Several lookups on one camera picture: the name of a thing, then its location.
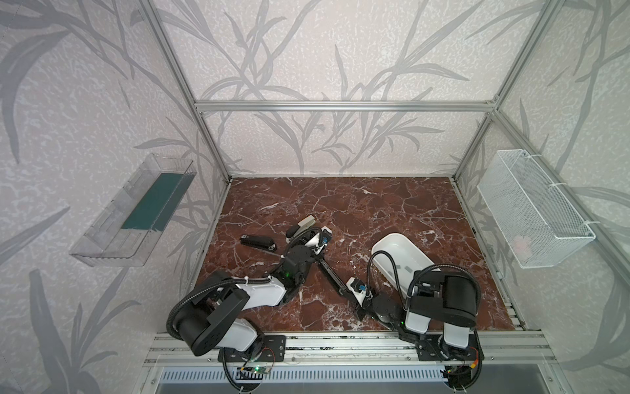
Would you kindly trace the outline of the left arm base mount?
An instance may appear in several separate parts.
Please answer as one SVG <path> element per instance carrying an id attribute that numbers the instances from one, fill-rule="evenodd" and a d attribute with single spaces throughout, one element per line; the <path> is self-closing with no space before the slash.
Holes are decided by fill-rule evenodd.
<path id="1" fill-rule="evenodd" d="M 275 363 L 284 361 L 287 337 L 284 335 L 269 335 L 257 338 L 245 351 L 233 348 L 222 348 L 218 360 L 227 363 L 244 363 L 246 361 L 261 361 Z"/>

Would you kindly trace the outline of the black stapler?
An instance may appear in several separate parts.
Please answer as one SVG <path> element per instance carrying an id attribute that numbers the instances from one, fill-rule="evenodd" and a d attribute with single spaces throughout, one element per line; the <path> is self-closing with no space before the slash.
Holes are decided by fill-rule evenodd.
<path id="1" fill-rule="evenodd" d="M 244 234 L 240 239 L 242 246 L 249 246 L 261 251 L 275 252 L 277 250 L 277 244 L 274 239 L 269 236 L 253 236 Z"/>
<path id="2" fill-rule="evenodd" d="M 328 262 L 326 262 L 325 259 L 320 259 L 320 261 L 318 261 L 318 267 L 339 296 L 346 298 L 346 300 L 349 300 L 350 302 L 356 302 L 354 293 L 349 290 L 346 283 L 341 280 L 336 271 L 328 264 Z"/>

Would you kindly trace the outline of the beige stapler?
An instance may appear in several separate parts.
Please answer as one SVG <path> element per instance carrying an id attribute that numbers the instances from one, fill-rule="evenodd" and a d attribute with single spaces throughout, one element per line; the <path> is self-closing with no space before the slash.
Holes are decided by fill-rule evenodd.
<path id="1" fill-rule="evenodd" d="M 290 243 L 296 236 L 300 233 L 310 229 L 316 223 L 316 218 L 313 215 L 308 215 L 308 217 L 302 219 L 297 224 L 291 226 L 285 233 L 285 240 L 287 243 Z"/>

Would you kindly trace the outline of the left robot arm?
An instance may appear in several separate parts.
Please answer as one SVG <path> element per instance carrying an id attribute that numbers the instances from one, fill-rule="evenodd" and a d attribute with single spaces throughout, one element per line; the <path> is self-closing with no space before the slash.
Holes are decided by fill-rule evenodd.
<path id="1" fill-rule="evenodd" d="M 185 342 L 194 356 L 218 349 L 249 358 L 259 356 L 265 336 L 241 312 L 291 302 L 305 284 L 313 264 L 323 260 L 331 235 L 307 232 L 291 241 L 267 277 L 231 277 L 214 272 L 179 300 L 169 312 L 167 333 Z"/>

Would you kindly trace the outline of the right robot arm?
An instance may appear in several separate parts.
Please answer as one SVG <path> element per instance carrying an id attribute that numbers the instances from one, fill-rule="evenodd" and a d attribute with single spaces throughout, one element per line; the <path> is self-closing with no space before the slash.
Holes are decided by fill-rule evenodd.
<path id="1" fill-rule="evenodd" d="M 443 323 L 439 345 L 442 351 L 465 350 L 472 341 L 482 292 L 465 269 L 438 264 L 417 270 L 400 304 L 386 294 L 373 294 L 357 278 L 348 282 L 362 314 L 399 333 L 399 338 L 420 343 L 429 337 L 431 321 Z"/>

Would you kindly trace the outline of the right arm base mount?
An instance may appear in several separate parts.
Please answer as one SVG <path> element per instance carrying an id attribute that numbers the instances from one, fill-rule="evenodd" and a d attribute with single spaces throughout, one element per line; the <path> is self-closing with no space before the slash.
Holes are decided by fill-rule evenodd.
<path id="1" fill-rule="evenodd" d="M 474 364 L 485 360 L 477 331 L 469 333 L 469 342 L 465 348 L 447 345 L 441 332 L 421 335 L 414 343 L 414 348 L 420 361 Z"/>

